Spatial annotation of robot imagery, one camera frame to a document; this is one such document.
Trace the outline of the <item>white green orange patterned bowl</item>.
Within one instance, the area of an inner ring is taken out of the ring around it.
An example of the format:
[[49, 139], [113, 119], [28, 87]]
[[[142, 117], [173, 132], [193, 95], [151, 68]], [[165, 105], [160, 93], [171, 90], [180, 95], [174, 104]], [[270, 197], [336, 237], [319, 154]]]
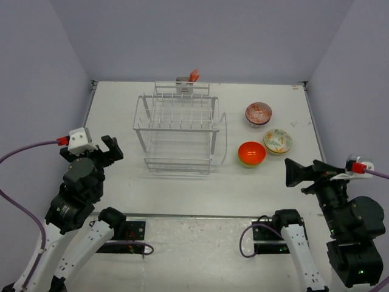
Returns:
[[271, 129], [264, 134], [263, 142], [271, 149], [279, 151], [292, 148], [293, 140], [292, 136], [282, 129]]

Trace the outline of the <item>lime green bowl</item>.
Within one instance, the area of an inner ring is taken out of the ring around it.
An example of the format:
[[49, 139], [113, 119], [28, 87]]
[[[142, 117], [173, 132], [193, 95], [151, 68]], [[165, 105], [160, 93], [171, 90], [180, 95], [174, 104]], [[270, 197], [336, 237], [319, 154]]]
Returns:
[[238, 160], [239, 160], [239, 163], [247, 169], [256, 169], [262, 164], [262, 162], [257, 163], [257, 164], [247, 164], [245, 161], [241, 160], [240, 158], [238, 158]]

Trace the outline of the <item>red rim zigzag bowl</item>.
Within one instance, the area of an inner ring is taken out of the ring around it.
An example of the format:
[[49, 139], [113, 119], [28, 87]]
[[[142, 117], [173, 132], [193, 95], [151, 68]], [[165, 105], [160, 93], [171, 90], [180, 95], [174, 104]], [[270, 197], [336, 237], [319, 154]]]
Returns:
[[272, 108], [264, 102], [254, 102], [246, 108], [244, 115], [251, 126], [260, 127], [271, 120]]

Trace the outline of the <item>yellow rim patterned bowl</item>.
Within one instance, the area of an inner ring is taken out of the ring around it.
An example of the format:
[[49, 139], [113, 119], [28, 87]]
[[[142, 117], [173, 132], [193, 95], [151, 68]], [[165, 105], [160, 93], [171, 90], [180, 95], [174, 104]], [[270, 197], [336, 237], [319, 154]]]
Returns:
[[291, 150], [291, 148], [287, 148], [286, 150], [279, 151], [279, 150], [276, 150], [276, 149], [271, 149], [267, 145], [265, 146], [265, 149], [269, 153], [272, 153], [274, 155], [285, 155], [286, 153], [288, 153]]

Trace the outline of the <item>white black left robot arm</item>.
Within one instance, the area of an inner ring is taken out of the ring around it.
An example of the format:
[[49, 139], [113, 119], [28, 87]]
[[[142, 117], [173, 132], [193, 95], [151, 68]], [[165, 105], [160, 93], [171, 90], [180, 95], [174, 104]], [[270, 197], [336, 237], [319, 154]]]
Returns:
[[69, 163], [63, 175], [58, 195], [53, 198], [44, 220], [41, 221], [4, 192], [1, 196], [29, 216], [40, 229], [33, 256], [20, 278], [3, 291], [49, 291], [55, 268], [65, 250], [103, 196], [106, 167], [122, 160], [124, 155], [117, 139], [108, 135], [101, 138], [108, 147], [102, 151], [97, 145], [84, 145], [79, 154], [71, 149], [70, 136], [55, 141], [60, 155]]

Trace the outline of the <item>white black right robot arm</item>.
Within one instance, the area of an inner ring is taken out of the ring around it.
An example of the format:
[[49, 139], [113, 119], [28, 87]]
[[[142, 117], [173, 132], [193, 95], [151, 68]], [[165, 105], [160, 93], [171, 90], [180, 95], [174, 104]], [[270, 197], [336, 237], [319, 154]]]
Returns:
[[[373, 240], [385, 234], [384, 210], [367, 196], [350, 200], [346, 191], [356, 170], [366, 169], [367, 165], [354, 160], [341, 169], [315, 160], [312, 165], [303, 166], [289, 158], [284, 163], [287, 187], [303, 181], [312, 183], [301, 192], [317, 197], [332, 239], [326, 244], [329, 262], [344, 286], [378, 284], [384, 264]], [[271, 231], [286, 242], [303, 291], [328, 291], [313, 261], [298, 212], [276, 211]]]

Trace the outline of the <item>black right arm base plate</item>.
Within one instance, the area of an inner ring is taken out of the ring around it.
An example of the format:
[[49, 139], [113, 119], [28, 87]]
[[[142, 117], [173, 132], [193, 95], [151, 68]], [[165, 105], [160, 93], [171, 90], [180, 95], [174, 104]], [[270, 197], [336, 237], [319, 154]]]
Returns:
[[254, 227], [252, 230], [254, 250], [260, 254], [289, 254], [284, 240], [264, 227]]

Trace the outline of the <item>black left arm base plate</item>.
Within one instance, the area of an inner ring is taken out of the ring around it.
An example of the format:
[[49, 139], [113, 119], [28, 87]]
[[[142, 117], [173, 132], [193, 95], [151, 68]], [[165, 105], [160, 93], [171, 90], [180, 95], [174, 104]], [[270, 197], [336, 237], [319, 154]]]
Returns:
[[[145, 239], [146, 221], [125, 221], [115, 230], [112, 240], [142, 242]], [[142, 245], [103, 245], [97, 250], [97, 254], [140, 254], [145, 252]]]

